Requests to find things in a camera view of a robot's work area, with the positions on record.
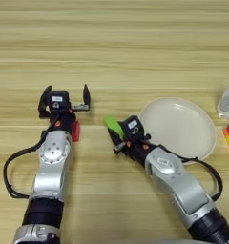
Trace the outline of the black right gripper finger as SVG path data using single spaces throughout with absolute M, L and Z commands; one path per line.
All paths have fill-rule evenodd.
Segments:
M 123 146 L 124 141 L 120 138 L 119 134 L 112 129 L 108 129 L 109 136 L 116 146 Z

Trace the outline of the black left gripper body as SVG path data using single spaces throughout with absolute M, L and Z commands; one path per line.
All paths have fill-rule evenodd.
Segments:
M 73 123 L 76 121 L 77 112 L 87 112 L 89 106 L 81 104 L 78 106 L 70 106 L 67 109 L 54 110 L 51 112 L 51 130 L 72 132 Z

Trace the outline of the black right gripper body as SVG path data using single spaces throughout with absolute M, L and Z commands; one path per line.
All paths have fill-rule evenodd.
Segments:
M 123 146 L 114 145 L 114 153 L 124 153 L 134 161 L 138 162 L 141 166 L 145 165 L 145 160 L 148 154 L 156 148 L 156 145 L 147 141 L 130 141 L 124 142 Z

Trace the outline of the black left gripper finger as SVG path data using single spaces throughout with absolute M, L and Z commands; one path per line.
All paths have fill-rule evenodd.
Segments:
M 38 105 L 38 112 L 40 118 L 49 118 L 50 113 L 47 111 L 48 106 L 48 94 L 52 91 L 52 87 L 48 86 L 42 93 L 39 105 Z
M 91 95 L 87 84 L 84 85 L 84 89 L 83 89 L 83 101 L 87 110 L 89 110 L 91 107 Z

